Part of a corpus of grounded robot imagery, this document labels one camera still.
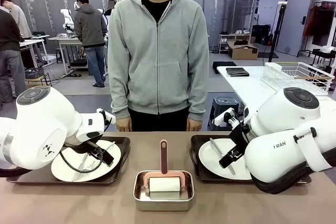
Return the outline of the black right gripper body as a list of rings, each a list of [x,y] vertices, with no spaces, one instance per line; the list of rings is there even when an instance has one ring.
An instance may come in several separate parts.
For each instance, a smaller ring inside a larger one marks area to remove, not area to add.
[[[245,153],[245,149],[249,143],[247,134],[250,132],[250,127],[245,124],[239,124],[230,133],[229,138],[235,143],[234,148],[239,148]]]

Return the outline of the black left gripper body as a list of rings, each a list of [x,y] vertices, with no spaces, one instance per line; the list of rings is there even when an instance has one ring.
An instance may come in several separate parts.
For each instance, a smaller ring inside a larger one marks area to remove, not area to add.
[[[97,144],[97,141],[86,141],[79,145],[65,143],[64,147],[71,148],[78,154],[101,155],[103,153],[103,149]]]

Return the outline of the person's right hand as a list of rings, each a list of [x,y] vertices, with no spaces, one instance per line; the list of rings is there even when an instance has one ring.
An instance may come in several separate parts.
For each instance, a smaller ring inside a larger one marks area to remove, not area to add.
[[[116,119],[115,124],[119,132],[132,132],[132,121],[130,117]]]

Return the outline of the person's left hand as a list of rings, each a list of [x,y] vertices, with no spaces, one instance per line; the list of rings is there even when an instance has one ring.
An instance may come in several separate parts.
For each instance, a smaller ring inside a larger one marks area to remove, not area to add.
[[[202,128],[202,121],[196,121],[190,118],[187,119],[186,130],[188,132],[200,131],[201,128]]]

